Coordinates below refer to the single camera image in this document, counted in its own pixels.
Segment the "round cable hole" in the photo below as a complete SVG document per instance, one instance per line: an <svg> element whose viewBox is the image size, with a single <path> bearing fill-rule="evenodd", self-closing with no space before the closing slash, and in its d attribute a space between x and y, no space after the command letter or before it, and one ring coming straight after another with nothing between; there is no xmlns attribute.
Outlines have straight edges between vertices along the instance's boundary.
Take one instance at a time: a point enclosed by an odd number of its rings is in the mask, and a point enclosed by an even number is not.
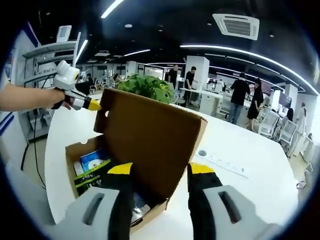
<svg viewBox="0 0 320 240"><path fill-rule="evenodd" d="M206 156L207 155L207 152L205 150L200 150L198 151L198 154L202 157Z"/></svg>

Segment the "box flap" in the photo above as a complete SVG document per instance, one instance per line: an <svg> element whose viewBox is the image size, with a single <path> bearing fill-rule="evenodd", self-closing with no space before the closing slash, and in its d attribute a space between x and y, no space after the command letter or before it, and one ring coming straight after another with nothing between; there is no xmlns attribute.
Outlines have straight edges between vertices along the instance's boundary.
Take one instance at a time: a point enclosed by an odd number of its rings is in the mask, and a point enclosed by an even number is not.
<svg viewBox="0 0 320 240"><path fill-rule="evenodd" d="M133 162L138 181L169 198L198 148L207 121L115 89L104 90L100 105L94 130L104 134L110 153L122 164Z"/></svg>

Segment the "robotic hand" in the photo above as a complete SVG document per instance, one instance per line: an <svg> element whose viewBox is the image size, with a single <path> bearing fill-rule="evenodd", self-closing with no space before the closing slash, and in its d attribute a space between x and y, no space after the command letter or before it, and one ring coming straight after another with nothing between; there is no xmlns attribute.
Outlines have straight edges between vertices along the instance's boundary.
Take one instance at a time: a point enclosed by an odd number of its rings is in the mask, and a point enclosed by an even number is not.
<svg viewBox="0 0 320 240"><path fill-rule="evenodd" d="M71 105L75 110L85 108L91 111L100 110L100 104L76 89L76 81L80 70L70 66L66 61L62 60L57 68L56 75L53 79L53 85L64 91L65 102Z"/></svg>

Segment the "woman in black dress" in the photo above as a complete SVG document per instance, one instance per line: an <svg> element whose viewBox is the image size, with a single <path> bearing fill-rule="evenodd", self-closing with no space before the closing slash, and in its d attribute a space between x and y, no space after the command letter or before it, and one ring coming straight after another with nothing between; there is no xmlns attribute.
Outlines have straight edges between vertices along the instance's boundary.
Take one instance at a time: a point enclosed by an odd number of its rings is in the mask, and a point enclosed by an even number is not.
<svg viewBox="0 0 320 240"><path fill-rule="evenodd" d="M256 119L259 115L259 107L264 102L264 95L261 88L261 79L257 78L254 83L254 95L251 105L248 110L249 125L247 129L252 130L253 119Z"/></svg>

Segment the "black pants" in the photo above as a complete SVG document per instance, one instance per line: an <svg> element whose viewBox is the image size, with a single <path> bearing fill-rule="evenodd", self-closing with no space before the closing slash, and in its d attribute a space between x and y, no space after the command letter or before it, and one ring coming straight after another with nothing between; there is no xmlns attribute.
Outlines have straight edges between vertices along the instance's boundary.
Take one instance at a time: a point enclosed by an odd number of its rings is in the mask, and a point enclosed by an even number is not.
<svg viewBox="0 0 320 240"><path fill-rule="evenodd" d="M181 104L181 107L186 107L187 106L187 102L189 101L190 99L190 94L191 92L190 91L184 91L184 96L183 96L183 99L184 99L184 103Z"/></svg>

